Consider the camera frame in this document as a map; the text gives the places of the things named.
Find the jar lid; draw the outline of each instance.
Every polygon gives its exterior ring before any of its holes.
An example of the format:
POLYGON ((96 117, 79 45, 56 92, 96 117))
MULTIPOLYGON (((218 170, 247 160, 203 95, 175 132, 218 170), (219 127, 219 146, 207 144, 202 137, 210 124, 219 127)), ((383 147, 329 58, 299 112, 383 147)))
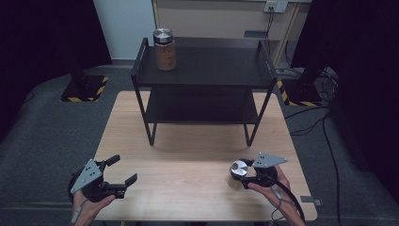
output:
POLYGON ((153 41, 158 43, 168 43, 173 41, 173 34, 170 29, 167 28, 159 28, 156 29, 153 33, 153 41))

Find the lower shelf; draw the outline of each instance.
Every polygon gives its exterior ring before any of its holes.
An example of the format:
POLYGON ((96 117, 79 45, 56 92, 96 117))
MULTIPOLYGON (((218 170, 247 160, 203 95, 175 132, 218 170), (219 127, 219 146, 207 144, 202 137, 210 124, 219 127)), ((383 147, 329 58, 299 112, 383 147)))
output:
POLYGON ((148 123, 255 124, 252 89, 152 88, 148 123))

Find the shelf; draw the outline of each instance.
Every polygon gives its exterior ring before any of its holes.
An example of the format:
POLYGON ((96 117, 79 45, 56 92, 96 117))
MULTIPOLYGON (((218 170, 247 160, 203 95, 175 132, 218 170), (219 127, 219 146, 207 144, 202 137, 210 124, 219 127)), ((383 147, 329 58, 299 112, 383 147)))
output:
POLYGON ((171 71, 156 66, 153 46, 143 45, 132 76, 141 87, 219 86, 269 89, 274 72, 268 59, 255 48, 179 47, 171 71))
POLYGON ((251 89, 152 88, 148 123, 255 124, 251 89))

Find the white wall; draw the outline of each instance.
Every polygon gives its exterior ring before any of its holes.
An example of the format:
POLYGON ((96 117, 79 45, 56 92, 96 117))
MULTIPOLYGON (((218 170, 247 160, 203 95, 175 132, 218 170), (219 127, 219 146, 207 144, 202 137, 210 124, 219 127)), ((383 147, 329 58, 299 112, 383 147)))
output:
POLYGON ((94 0, 113 60, 134 60, 143 38, 152 44, 152 0, 94 0))

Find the light wood tabletop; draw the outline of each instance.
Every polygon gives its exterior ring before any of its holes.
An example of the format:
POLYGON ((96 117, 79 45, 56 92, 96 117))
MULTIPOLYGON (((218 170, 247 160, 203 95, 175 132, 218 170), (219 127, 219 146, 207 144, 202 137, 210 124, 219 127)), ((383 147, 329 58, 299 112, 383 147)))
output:
MULTIPOLYGON (((144 103, 149 94, 141 92, 144 103)), ((260 109, 265 93, 253 95, 260 109)), ((230 176, 233 161, 254 159, 259 152, 288 158, 288 162, 280 166, 306 220, 315 220, 314 204, 300 201, 300 196, 311 193, 274 94, 251 147, 247 146, 243 125, 161 123, 151 146, 135 93, 122 91, 94 159, 102 161, 120 155, 120 161, 104 171, 104 180, 111 184, 123 184, 134 173, 138 179, 127 189, 124 199, 113 201, 96 219, 270 220, 275 207, 261 194, 245 190, 230 176)), ((274 218, 279 217, 280 213, 275 213, 274 218)))

